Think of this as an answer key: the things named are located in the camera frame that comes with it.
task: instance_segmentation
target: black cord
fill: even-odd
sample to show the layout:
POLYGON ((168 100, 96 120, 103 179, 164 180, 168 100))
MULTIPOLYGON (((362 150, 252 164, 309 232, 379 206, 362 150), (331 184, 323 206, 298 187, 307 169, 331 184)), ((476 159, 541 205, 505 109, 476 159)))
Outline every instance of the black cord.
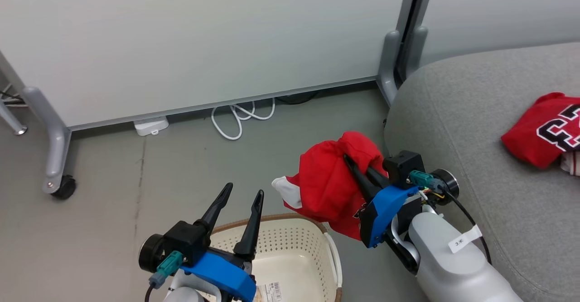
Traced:
MULTIPOLYGON (((472 223, 473 226, 476 225, 475 220, 473 219, 473 217, 471 217, 471 215, 468 213, 468 211, 465 209, 464 205, 462 205, 456 197, 454 197, 451 193, 446 192, 446 195, 448 195, 451 200, 453 200, 453 202, 455 202, 455 204, 459 207, 459 209, 461 209, 461 211, 464 212, 464 214, 468 217, 469 221, 472 223)), ((481 240, 481 244, 483 245, 483 249, 485 250, 485 258, 487 258, 487 262, 491 265, 491 255, 489 254, 489 249, 487 248, 487 243, 485 242, 485 239, 483 238, 483 236, 480 236, 479 239, 481 240)))
POLYGON ((22 98, 17 97, 17 96, 13 96, 10 93, 5 93, 4 91, 0 91, 0 95, 6 96, 6 97, 10 97, 10 98, 13 98, 13 99, 18 99, 18 100, 24 101, 22 98))
POLYGON ((299 101, 299 102, 291 102, 288 100, 284 100, 282 98, 276 98, 276 100, 278 100, 279 102, 284 103, 284 104, 303 104, 303 103, 311 101, 318 93, 319 93, 319 91, 314 91, 308 98, 306 98, 305 100, 299 101))
POLYGON ((435 211, 437 213, 437 209, 435 209, 435 205, 433 205, 433 203, 431 201, 429 201, 429 197, 427 197, 427 200, 425 200, 425 203, 427 203, 427 205, 429 205, 429 207, 431 207, 433 209, 433 211, 435 211))
POLYGON ((154 287, 155 283, 151 283, 151 285, 149 285, 149 289, 147 289, 147 293, 145 293, 145 302, 149 302, 149 296, 151 295, 151 291, 154 287))
POLYGON ((4 104, 10 106, 10 105, 15 105, 15 104, 26 104, 26 102, 23 100, 17 100, 15 102, 4 102, 4 104))

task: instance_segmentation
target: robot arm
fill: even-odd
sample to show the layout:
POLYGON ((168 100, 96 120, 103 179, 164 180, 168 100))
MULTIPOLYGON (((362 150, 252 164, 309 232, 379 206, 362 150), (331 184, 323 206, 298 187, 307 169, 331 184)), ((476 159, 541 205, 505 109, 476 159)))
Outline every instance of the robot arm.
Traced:
MULTIPOLYGON (((474 244, 451 251, 449 243, 461 233, 437 214, 436 206, 453 201, 466 212, 457 201, 459 187, 453 175, 445 170, 425 173, 421 156, 409 151, 385 159, 383 168, 389 178, 370 167, 363 174, 349 156, 344 160, 366 200, 359 210, 363 244, 375 248, 386 242, 416 275, 432 302, 522 302, 474 244)), ((180 221, 166 234, 154 234, 143 243, 139 266, 153 273, 146 301, 168 276, 174 280, 166 302, 203 302, 196 290, 217 296, 221 302, 253 300, 252 261, 263 191, 256 195, 252 215, 233 253, 210 247, 210 235, 232 187, 226 184, 201 219, 193 224, 180 221)))
POLYGON ((451 201, 463 209, 452 174, 425 173, 421 156, 410 151, 385 159, 388 179, 370 167, 364 176, 344 159, 367 201, 359 211, 362 242, 367 248, 386 242, 432 302, 522 301, 473 243, 451 251, 461 233, 435 209, 451 201))
POLYGON ((211 233, 232 188, 232 183, 226 184, 205 215, 193 224, 179 221, 164 235, 154 234, 143 243, 139 266, 153 273, 149 278, 146 301, 152 289, 158 289, 168 276, 173 275, 183 286, 172 285, 174 291, 168 294, 168 301, 199 300, 199 294, 192 287, 206 288, 211 290, 207 293, 213 295, 218 295, 215 293, 218 292, 221 302, 230 302, 234 298, 245 302, 253 300, 256 282, 251 273, 264 201, 262 190, 256 195, 251 207, 252 215, 233 253, 209 246, 211 233))

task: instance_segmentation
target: floor scratch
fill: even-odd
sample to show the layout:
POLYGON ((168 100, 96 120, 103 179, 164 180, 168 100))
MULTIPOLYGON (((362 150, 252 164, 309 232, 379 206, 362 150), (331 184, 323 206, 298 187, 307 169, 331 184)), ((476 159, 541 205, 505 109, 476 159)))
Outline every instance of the floor scratch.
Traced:
POLYGON ((133 240, 137 239, 137 222, 139 221, 139 212, 141 211, 141 199, 143 197, 143 168, 145 168, 145 149, 147 148, 147 137, 143 140, 143 151, 141 151, 141 171, 139 174, 139 192, 137 192, 137 200, 135 201, 135 230, 133 232, 133 240))

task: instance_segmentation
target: white wall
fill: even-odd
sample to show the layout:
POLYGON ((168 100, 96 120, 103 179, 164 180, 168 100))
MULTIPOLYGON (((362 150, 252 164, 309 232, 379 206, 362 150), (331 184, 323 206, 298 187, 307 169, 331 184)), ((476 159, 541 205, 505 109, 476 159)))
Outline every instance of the white wall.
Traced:
POLYGON ((67 126, 377 74, 401 0, 0 0, 0 51, 67 126))
POLYGON ((580 40, 580 0, 429 0, 421 65, 472 52, 580 40))

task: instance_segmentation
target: white plastic basket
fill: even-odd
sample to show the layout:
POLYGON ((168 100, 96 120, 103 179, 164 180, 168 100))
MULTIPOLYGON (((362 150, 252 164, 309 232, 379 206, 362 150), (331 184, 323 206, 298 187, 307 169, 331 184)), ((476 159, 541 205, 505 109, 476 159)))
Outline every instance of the white plastic basket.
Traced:
MULTIPOLYGON (((247 223, 246 219, 215 228, 211 246, 232 252, 247 223)), ((342 296, 334 241, 322 224, 298 214, 261 218, 252 274, 259 288, 270 286, 273 296, 263 297, 263 302, 339 302, 342 296)))

